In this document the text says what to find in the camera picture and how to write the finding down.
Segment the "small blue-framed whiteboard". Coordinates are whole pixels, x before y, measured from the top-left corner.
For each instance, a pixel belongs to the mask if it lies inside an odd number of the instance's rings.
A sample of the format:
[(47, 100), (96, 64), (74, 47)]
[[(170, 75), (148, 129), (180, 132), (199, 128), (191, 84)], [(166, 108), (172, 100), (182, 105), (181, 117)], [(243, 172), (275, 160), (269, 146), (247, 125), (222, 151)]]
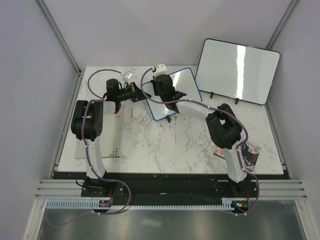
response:
[(143, 82), (143, 90), (150, 95), (147, 100), (151, 115), (155, 121), (169, 118), (177, 113), (174, 104), (162, 104), (176, 100), (202, 101), (200, 90), (190, 67), (169, 74), (159, 74), (152, 80)]

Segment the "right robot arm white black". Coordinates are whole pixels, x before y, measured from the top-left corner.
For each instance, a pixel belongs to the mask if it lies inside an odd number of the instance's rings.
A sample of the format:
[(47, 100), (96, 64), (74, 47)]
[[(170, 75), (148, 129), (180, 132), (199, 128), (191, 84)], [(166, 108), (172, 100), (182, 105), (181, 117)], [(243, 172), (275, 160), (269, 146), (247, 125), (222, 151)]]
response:
[(168, 74), (154, 76), (151, 82), (155, 95), (160, 97), (169, 110), (206, 123), (211, 140), (223, 151), (228, 178), (232, 181), (229, 191), (235, 197), (242, 196), (247, 191), (247, 185), (243, 181), (247, 173), (240, 147), (244, 127), (236, 120), (231, 107), (224, 103), (212, 108), (202, 102), (182, 99), (187, 94), (175, 89)]

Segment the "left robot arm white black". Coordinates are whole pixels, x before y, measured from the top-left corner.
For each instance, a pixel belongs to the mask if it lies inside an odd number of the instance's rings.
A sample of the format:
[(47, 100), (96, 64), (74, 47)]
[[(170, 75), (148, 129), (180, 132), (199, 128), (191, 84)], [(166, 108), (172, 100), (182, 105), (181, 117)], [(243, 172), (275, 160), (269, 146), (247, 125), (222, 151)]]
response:
[(99, 197), (106, 196), (110, 191), (108, 182), (102, 180), (106, 168), (102, 161), (100, 136), (103, 131), (104, 114), (117, 114), (121, 102), (130, 100), (133, 103), (150, 98), (134, 83), (120, 84), (115, 78), (106, 81), (106, 93), (97, 100), (78, 100), (71, 120), (71, 132), (81, 141), (86, 159), (86, 176), (99, 179), (92, 185), (92, 191)]

